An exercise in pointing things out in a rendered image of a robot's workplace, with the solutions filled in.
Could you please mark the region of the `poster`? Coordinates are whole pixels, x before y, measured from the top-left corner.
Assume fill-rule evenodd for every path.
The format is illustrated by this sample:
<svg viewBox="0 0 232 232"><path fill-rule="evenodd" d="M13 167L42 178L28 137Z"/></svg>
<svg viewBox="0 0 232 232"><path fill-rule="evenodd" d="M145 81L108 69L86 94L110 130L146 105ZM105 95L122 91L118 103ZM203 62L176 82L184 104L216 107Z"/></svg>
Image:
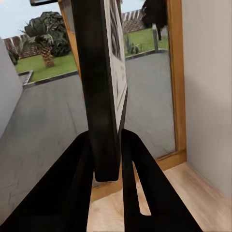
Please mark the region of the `poster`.
<svg viewBox="0 0 232 232"><path fill-rule="evenodd" d="M71 0L97 182L119 179L128 85L120 0Z"/></svg>

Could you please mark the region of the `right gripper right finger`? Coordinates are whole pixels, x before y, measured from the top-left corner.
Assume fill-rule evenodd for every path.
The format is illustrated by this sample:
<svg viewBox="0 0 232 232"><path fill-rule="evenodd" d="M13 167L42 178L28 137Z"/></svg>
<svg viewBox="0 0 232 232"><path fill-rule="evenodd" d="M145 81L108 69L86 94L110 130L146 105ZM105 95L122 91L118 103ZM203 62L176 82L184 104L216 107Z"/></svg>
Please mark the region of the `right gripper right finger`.
<svg viewBox="0 0 232 232"><path fill-rule="evenodd" d="M203 232L140 137L121 131L125 232ZM140 213L136 168L151 216Z"/></svg>

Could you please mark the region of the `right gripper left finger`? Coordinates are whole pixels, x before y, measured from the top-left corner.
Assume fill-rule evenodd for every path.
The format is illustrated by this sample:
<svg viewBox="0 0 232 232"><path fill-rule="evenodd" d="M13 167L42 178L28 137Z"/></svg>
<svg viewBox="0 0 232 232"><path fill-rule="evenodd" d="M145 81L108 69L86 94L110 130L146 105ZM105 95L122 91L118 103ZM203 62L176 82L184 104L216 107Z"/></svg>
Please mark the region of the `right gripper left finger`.
<svg viewBox="0 0 232 232"><path fill-rule="evenodd" d="M86 232L94 165L89 131L79 134L0 232Z"/></svg>

